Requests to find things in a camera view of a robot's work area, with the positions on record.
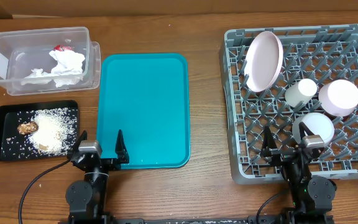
wooden table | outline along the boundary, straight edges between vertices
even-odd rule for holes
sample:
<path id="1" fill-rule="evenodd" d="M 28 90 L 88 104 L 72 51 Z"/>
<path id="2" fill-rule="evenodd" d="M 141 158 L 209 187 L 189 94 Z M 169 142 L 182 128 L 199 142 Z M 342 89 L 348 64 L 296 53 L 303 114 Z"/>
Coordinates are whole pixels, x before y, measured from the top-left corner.
<path id="1" fill-rule="evenodd" d="M 315 26 L 358 23 L 358 12 L 294 12 L 204 16 L 89 17 L 0 20 L 0 32 L 85 26 L 101 47 L 102 58 L 117 53 L 178 52 L 188 61 L 190 79 L 191 158 L 180 169 L 115 172 L 109 180 L 106 210 L 117 217 L 247 217 L 285 185 L 237 185 L 230 176 L 226 107 L 218 50 L 225 31 L 236 28 Z M 99 90 L 33 96 L 9 96 L 0 87 L 0 106 L 76 100 L 81 129 L 94 139 Z M 17 223 L 17 208 L 27 184 L 63 159 L 0 162 L 0 223 Z M 68 215 L 66 188 L 83 178 L 66 165 L 42 177 L 24 202 L 25 223 L 56 223 Z M 332 214 L 337 223 L 358 223 L 358 180 L 337 181 Z M 278 213 L 290 196 L 269 204 Z"/>

dish rack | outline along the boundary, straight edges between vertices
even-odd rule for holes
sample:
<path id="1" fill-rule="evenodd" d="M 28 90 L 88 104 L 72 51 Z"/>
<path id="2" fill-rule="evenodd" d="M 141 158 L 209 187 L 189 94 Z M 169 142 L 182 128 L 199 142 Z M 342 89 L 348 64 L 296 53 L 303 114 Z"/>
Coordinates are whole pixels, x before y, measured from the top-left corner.
<path id="1" fill-rule="evenodd" d="M 271 88 L 260 93 L 246 86 L 246 54 L 253 39 L 273 32 L 282 42 L 282 70 Z M 219 52 L 227 106 L 227 141 L 233 180 L 238 184 L 283 181 L 278 167 L 259 156 L 263 127 L 269 126 L 277 146 L 293 149 L 294 120 L 310 112 L 324 113 L 333 121 L 335 135 L 319 159 L 310 164 L 313 175 L 330 179 L 358 179 L 358 107 L 346 117 L 333 117 L 321 107 L 318 92 L 311 101 L 291 108 L 284 93 L 302 78 L 322 86 L 338 79 L 358 87 L 358 24 L 339 26 L 234 29 L 224 35 Z"/>

tissue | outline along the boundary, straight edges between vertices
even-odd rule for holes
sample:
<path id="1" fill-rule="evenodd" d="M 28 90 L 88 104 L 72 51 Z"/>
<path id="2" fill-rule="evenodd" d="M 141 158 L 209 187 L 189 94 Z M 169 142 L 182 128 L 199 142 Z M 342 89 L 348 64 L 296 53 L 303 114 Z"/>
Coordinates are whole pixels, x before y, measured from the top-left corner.
<path id="1" fill-rule="evenodd" d="M 32 73 L 25 78 L 38 78 L 38 77 L 59 77 L 54 78 L 56 88 L 63 85 L 75 85 L 83 79 L 83 76 L 75 78 L 64 78 L 66 75 L 80 75 L 83 73 L 82 63 L 85 60 L 85 56 L 80 53 L 76 53 L 72 50 L 52 50 L 49 55 L 57 61 L 57 65 L 51 69 L 50 73 L 44 72 L 42 68 L 35 68 Z M 21 84 L 47 84 L 52 79 L 47 80 L 32 80 L 22 81 Z"/>

plastic container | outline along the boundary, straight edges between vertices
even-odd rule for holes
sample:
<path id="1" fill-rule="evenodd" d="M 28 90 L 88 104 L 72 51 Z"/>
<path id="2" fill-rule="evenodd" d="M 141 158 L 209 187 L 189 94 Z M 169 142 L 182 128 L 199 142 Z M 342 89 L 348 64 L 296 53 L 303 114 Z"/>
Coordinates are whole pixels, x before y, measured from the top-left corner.
<path id="1" fill-rule="evenodd" d="M 284 61 L 277 81 L 268 90 L 250 91 L 244 75 L 247 50 L 255 37 L 273 32 L 284 48 Z M 293 149 L 293 122 L 308 113 L 327 112 L 317 92 L 307 103 L 294 108 L 285 92 L 303 78 L 319 87 L 335 80 L 348 80 L 358 89 L 358 24 L 309 27 L 234 29 L 224 35 L 220 51 L 222 85 L 227 106 L 227 141 L 231 175 L 238 184 L 283 182 L 279 167 L 270 167 L 259 155 L 264 126 L 269 126 L 276 145 Z M 312 175 L 331 179 L 358 179 L 358 105 L 346 117 L 328 116 L 335 133 L 331 143 L 310 164 Z"/>
<path id="2" fill-rule="evenodd" d="M 307 104 L 317 92 L 317 85 L 313 80 L 304 78 L 285 91 L 285 101 L 293 108 L 299 102 Z"/>
<path id="3" fill-rule="evenodd" d="M 56 88 L 55 82 L 47 84 L 25 84 L 21 81 L 51 80 L 50 77 L 26 78 L 34 68 L 50 73 L 57 62 L 49 52 L 57 45 L 73 47 L 75 52 L 85 56 L 83 73 L 67 75 L 64 78 L 83 77 L 75 85 Z M 10 95 L 30 95 L 59 91 L 97 88 L 100 79 L 100 48 L 91 42 L 85 27 L 57 29 L 20 30 L 0 33 L 0 86 Z"/>

blue plastic tray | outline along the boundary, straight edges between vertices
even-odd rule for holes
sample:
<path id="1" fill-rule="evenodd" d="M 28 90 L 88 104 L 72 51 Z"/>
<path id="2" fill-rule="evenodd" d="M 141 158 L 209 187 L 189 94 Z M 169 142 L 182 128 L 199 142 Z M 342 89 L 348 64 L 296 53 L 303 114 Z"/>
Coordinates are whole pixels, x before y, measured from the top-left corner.
<path id="1" fill-rule="evenodd" d="M 180 54 L 120 54 L 102 65 L 96 139 L 102 158 L 124 134 L 123 169 L 181 167 L 190 158 L 187 61 Z"/>

